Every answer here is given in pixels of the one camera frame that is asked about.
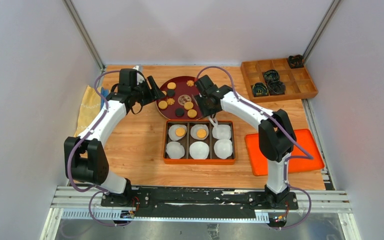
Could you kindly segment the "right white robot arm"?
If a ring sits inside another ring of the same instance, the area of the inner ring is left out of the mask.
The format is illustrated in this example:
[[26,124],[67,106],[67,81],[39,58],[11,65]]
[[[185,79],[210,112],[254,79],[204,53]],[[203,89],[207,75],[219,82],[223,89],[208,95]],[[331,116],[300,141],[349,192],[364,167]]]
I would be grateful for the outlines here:
[[268,178],[264,186],[266,204],[278,209],[290,192],[287,185],[287,158],[291,156],[296,136],[288,114],[273,111],[242,97],[233,86],[218,87],[208,75],[196,78],[196,103],[203,117],[225,111],[242,119],[258,131],[259,150],[268,160]]

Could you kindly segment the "metal tongs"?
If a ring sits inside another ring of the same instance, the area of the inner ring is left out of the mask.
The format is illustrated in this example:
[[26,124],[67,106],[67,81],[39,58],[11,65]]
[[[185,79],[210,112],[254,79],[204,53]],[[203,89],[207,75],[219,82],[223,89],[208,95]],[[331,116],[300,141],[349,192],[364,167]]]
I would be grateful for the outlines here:
[[202,96],[200,94],[194,95],[193,98],[202,114],[202,117],[208,118],[212,126],[217,127],[218,121],[216,119],[216,114],[220,111],[219,102],[214,97]]

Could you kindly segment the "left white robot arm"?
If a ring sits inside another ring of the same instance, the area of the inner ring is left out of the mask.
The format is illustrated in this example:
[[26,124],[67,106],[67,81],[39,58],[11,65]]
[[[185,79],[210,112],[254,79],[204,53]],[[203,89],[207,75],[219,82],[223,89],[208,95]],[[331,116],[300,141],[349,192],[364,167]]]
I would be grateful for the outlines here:
[[100,112],[78,136],[64,141],[65,174],[71,186],[84,193],[97,188],[104,194],[114,194],[120,206],[133,201],[131,181],[110,170],[104,146],[117,124],[133,112],[133,106],[141,107],[161,100],[165,95],[152,76],[145,77],[141,66],[122,68],[117,71],[118,83],[107,96],[98,90],[102,73],[93,84],[94,92],[103,101]]

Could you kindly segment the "dark red round plate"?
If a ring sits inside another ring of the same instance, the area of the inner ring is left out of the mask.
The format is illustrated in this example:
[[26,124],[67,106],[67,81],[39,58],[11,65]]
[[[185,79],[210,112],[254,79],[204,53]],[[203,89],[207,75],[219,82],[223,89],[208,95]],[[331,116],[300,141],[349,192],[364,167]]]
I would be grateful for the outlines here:
[[[158,111],[169,120],[199,120],[202,118],[201,111],[198,108],[198,105],[195,102],[194,96],[199,94],[198,89],[194,86],[190,87],[187,86],[187,81],[193,80],[195,81],[195,77],[193,76],[178,76],[169,79],[164,84],[161,85],[160,89],[165,94],[165,98],[160,99],[156,102],[156,107]],[[167,97],[167,84],[173,82],[176,83],[176,89],[175,89],[175,96],[174,97]],[[169,105],[167,109],[161,110],[158,107],[158,103],[160,101],[166,101],[168,98],[173,98],[175,100],[174,105]],[[189,118],[187,115],[188,110],[184,109],[184,104],[186,102],[192,102],[193,103],[193,109],[197,111],[197,116],[195,118]],[[184,116],[183,117],[176,117],[175,110],[177,108],[184,109]]]

